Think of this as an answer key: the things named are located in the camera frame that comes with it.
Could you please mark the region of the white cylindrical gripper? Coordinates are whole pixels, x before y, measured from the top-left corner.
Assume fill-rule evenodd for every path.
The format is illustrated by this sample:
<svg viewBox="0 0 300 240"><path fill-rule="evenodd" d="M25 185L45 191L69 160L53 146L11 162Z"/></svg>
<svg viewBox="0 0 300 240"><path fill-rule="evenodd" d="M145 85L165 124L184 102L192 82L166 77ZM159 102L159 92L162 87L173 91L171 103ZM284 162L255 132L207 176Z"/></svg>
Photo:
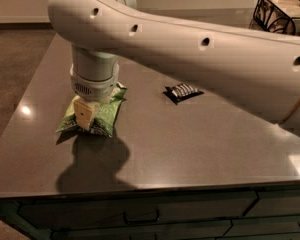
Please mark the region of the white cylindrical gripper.
<svg viewBox="0 0 300 240"><path fill-rule="evenodd" d="M90 101L100 101L108 97L117 84L118 75L116 55L72 46L71 86L82 97L73 103L79 127L90 129L100 107L98 102Z"/></svg>

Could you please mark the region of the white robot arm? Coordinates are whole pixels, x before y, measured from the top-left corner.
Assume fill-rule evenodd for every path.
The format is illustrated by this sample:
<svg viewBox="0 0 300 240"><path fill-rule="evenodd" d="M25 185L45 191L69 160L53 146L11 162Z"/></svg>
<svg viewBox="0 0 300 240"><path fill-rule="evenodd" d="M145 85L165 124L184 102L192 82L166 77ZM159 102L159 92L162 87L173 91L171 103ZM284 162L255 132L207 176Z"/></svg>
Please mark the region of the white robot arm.
<svg viewBox="0 0 300 240"><path fill-rule="evenodd" d="M133 60L300 137L300 37L140 12L136 0L49 0L48 16L72 45L72 88L107 97L118 60Z"/></svg>

